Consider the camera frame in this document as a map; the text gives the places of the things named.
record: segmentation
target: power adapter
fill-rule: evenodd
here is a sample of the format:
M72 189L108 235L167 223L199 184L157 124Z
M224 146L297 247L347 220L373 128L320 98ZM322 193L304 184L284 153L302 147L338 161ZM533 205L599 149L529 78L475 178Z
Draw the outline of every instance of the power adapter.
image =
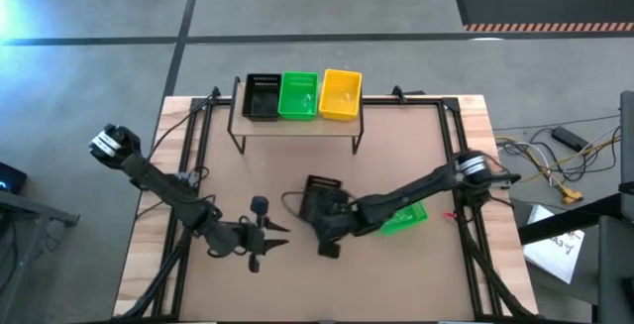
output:
M551 137L575 152L581 152L584 148L591 147L586 140L561 126L553 131Z

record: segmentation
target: plastic basket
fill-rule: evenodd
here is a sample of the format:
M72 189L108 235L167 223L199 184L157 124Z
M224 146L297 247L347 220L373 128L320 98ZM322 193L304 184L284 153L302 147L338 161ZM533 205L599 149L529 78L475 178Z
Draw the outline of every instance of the plastic basket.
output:
M249 74L242 115L252 121L277 120L281 74Z
M427 212L423 207L423 202L417 201L404 209L398 210L391 219L381 226L380 232L383 235L391 235L425 220L427 220Z
M319 113L331 120L356 119L359 116L362 81L360 72L326 69Z
M312 120L317 114L317 73L287 71L281 78L279 115L288 120Z

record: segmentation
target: black basket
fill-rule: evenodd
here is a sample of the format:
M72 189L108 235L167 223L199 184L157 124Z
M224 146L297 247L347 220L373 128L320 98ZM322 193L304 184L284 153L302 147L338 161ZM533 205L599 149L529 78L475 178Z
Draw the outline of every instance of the black basket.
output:
M276 121L281 74L249 74L242 115L252 121Z

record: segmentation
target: gray floor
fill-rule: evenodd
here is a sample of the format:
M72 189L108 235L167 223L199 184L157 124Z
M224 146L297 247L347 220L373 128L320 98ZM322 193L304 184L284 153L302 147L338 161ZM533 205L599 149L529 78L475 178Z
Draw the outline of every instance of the gray floor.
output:
M0 38L175 36L186 0L0 0ZM454 0L198 0L190 35L460 32ZM97 163L90 139L108 122L152 137L173 46L0 46L0 161L30 176L27 195L81 213L61 248L29 280L15 321L66 323L109 317L138 192ZM632 88L631 40L549 40L188 46L176 95L228 94L252 71L348 68L366 94L391 86L437 94L484 94L494 127L617 114ZM591 139L616 120L571 125ZM534 130L499 132L526 139ZM561 155L571 152L555 145ZM503 158L532 174L523 160ZM597 165L609 164L606 153ZM613 193L618 168L576 184L591 201ZM559 204L536 180L515 186L523 200ZM540 311L588 320L589 306L539 284Z

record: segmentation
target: black mat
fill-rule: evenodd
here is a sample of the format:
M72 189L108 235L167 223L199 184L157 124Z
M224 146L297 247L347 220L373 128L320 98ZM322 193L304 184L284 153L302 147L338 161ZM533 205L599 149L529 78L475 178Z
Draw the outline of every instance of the black mat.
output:
M634 32L634 0L456 0L471 32Z

